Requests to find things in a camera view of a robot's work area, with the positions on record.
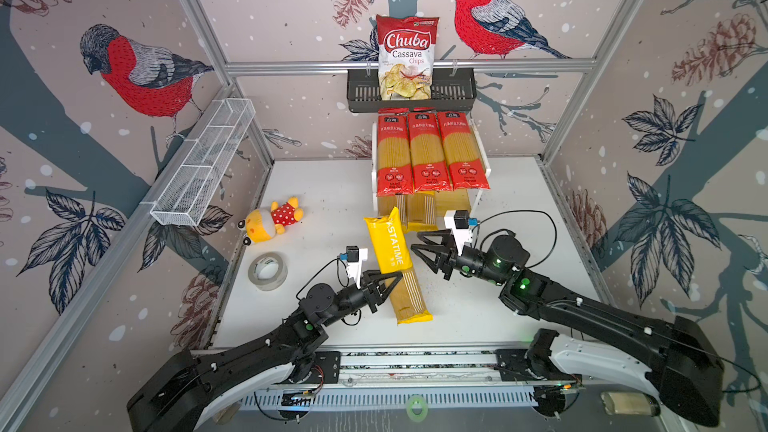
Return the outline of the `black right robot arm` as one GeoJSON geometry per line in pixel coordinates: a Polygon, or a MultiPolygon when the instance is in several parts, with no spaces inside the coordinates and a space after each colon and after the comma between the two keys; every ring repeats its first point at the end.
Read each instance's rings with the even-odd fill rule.
{"type": "Polygon", "coordinates": [[[449,230],[421,232],[418,239],[410,249],[434,273],[491,282],[509,310],[594,338],[569,342],[539,330],[528,350],[535,374],[555,368],[599,377],[647,393],[694,424],[719,425],[724,361],[697,323],[649,318],[578,294],[529,268],[530,254],[514,235],[495,237],[485,251],[457,246],[449,230]]]}

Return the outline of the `yellow spaghetti bag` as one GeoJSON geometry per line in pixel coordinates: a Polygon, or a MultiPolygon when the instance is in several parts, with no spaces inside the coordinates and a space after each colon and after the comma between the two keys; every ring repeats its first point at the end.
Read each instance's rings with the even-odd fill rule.
{"type": "Polygon", "coordinates": [[[388,215],[366,218],[365,222],[379,270],[387,277],[389,295],[399,324],[429,322],[433,319],[422,296],[413,261],[405,240],[400,210],[393,207],[388,215]]]}
{"type": "Polygon", "coordinates": [[[418,192],[406,199],[407,230],[409,232],[436,231],[436,193],[418,192]]]}
{"type": "Polygon", "coordinates": [[[379,216],[389,216],[394,208],[399,211],[400,220],[407,221],[407,196],[391,195],[377,198],[377,210],[379,216]]]}

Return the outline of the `red spaghetti bag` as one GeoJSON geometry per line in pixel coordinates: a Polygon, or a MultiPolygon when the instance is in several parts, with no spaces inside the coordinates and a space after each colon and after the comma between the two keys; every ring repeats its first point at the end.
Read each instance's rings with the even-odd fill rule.
{"type": "Polygon", "coordinates": [[[452,189],[445,162],[437,117],[412,112],[407,125],[415,192],[447,192],[452,189]]]}
{"type": "Polygon", "coordinates": [[[448,172],[455,189],[489,189],[484,163],[465,113],[438,112],[448,172]]]}
{"type": "Polygon", "coordinates": [[[407,109],[383,109],[377,119],[377,195],[414,191],[407,109]]]}

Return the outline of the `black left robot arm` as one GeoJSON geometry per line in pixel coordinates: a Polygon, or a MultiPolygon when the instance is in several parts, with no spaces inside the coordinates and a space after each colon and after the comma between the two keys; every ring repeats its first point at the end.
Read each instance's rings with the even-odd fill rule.
{"type": "Polygon", "coordinates": [[[365,307],[376,312],[401,280],[400,272],[365,271],[358,284],[338,291],[317,283],[293,313],[257,339],[216,353],[183,349],[128,401],[131,429],[193,431],[249,392],[306,377],[328,339],[326,328],[365,307]]]}

